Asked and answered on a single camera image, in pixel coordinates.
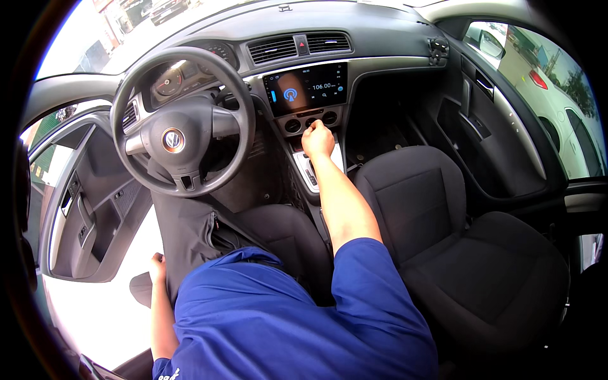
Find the right hand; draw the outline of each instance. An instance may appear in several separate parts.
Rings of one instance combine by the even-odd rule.
[[[330,157],[334,145],[334,136],[319,119],[315,120],[302,134],[302,148],[311,160],[317,157]]]
[[[163,284],[167,280],[167,266],[165,255],[156,252],[150,259],[150,280],[152,284]]]

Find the air vent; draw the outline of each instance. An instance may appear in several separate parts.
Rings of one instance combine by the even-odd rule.
[[[135,102],[131,102],[126,106],[125,116],[122,119],[122,128],[125,130],[136,122],[137,108],[135,106]]]
[[[309,34],[306,35],[306,41],[308,42],[308,49],[311,53],[350,50],[350,44],[343,34]]]
[[[255,64],[280,60],[298,55],[292,36],[273,38],[249,45],[249,53]]]

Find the radio display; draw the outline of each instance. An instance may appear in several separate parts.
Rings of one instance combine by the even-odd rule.
[[[346,62],[264,75],[263,80],[275,117],[346,103]]]

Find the side mirror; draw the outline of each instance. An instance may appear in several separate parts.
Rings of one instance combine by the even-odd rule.
[[[506,54],[502,44],[486,30],[479,33],[479,50],[496,59],[501,59]]]

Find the vw logo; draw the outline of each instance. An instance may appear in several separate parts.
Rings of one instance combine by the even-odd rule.
[[[169,153],[178,153],[184,149],[184,134],[177,128],[169,128],[162,133],[162,146]]]

